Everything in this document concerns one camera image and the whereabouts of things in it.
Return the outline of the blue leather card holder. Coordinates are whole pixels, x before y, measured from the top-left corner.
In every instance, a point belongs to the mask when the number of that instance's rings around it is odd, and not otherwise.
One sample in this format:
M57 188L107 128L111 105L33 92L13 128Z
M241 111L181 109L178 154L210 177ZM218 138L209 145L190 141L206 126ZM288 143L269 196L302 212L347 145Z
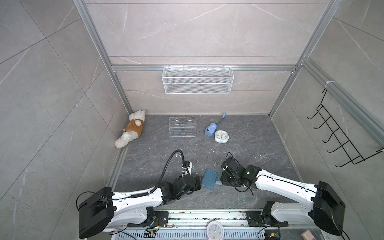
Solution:
M211 190L215 189L219 174L213 170L206 169L202 180L202 186Z

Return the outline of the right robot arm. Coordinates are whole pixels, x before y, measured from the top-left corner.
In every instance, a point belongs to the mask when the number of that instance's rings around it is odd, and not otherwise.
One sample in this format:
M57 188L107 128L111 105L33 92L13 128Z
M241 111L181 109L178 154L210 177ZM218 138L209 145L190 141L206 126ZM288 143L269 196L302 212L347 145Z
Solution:
M221 182L224 186L235 189L244 187L246 191L269 191L294 201L291 204L268 201L261 213L266 225L282 222L314 223L328 234L343 235L346 205L328 183L306 184L274 175L253 165L244 168L234 157L228 157L221 168Z

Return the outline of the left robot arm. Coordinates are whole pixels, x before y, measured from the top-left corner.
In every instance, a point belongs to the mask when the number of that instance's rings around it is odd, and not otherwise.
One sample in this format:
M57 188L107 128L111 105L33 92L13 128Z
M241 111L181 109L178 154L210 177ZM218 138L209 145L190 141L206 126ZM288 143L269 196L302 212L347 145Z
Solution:
M168 205L202 188L200 176L185 175L173 184L160 183L147 190L120 193L105 187L78 204L79 238L86 239L104 229L147 227L156 218L154 208Z

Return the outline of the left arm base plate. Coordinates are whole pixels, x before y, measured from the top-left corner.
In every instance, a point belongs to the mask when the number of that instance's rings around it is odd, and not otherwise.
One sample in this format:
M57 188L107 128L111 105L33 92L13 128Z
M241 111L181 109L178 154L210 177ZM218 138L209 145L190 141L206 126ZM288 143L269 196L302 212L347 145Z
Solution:
M155 228L167 227L169 221L168 211L154 211L148 215L148 218L141 224L128 224L129 228Z

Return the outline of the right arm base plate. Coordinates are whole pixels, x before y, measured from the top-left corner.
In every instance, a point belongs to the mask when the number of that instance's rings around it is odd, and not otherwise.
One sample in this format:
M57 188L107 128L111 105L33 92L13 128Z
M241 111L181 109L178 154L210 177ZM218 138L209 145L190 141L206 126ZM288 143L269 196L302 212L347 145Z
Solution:
M262 211L246 211L246 220L249 227L288 227L287 221L280 222L272 216L272 206L275 201L267 201Z

